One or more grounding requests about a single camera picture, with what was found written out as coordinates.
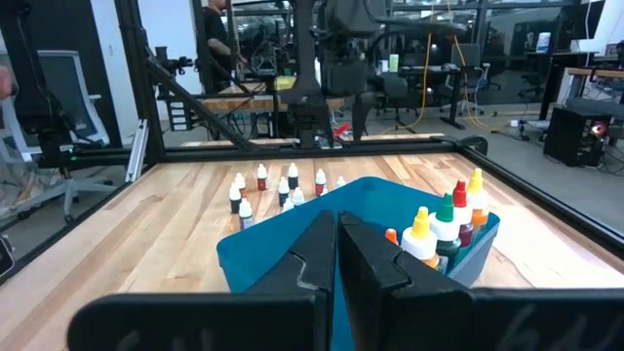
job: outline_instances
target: blue plastic bin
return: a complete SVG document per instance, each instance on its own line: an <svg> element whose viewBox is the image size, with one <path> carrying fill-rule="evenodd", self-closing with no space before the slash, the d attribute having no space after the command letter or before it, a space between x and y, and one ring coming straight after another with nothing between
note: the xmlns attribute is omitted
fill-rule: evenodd
<svg viewBox="0 0 624 351"><path fill-rule="evenodd" d="M219 264L233 293L243 293L286 253L322 210L348 211L373 227L396 228L399 235L411 226L418 207L437 210L442 198L377 177L362 177L329 194L221 240L216 251ZM471 250L455 264L448 276L469 287L481 274L500 219L490 214ZM335 267L332 349L354 349L346 313L340 273Z"/></svg>

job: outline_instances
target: red bottle cap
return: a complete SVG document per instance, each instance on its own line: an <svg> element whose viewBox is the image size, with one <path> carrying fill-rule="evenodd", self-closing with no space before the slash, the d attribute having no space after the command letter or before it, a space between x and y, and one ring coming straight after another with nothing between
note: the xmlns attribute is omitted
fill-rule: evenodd
<svg viewBox="0 0 624 351"><path fill-rule="evenodd" d="M455 189L452 191L452 204L458 208L465 208L466 204L466 182L458 180Z"/></svg>

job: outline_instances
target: yellow bottle cap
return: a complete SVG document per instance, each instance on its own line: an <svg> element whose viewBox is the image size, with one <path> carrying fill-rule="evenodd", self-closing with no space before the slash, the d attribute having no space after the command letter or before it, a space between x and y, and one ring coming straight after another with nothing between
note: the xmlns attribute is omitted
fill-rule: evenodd
<svg viewBox="0 0 624 351"><path fill-rule="evenodd" d="M429 210L426 207L421 207L413 219L411 236L415 239L424 239L427 235L429 235Z"/></svg>
<svg viewBox="0 0 624 351"><path fill-rule="evenodd" d="M470 183L468 183L469 193L478 193L484 189L484 174L481 169L475 169L470 177Z"/></svg>

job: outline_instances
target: green bottle cap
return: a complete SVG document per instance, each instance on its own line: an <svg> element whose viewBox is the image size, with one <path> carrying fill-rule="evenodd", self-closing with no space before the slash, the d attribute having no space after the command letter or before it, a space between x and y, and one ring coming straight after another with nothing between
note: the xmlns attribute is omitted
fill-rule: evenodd
<svg viewBox="0 0 624 351"><path fill-rule="evenodd" d="M446 193L442 205L436 213L436 219L445 223L452 222L452 195Z"/></svg>

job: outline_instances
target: orange bottle cap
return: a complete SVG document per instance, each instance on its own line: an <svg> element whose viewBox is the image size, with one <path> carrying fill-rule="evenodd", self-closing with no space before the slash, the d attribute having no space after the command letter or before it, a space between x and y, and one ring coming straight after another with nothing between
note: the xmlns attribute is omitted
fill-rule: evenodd
<svg viewBox="0 0 624 351"><path fill-rule="evenodd" d="M399 240L397 239L397 231L392 228L388 228L386 230L386 239L390 240L395 245L399 245Z"/></svg>

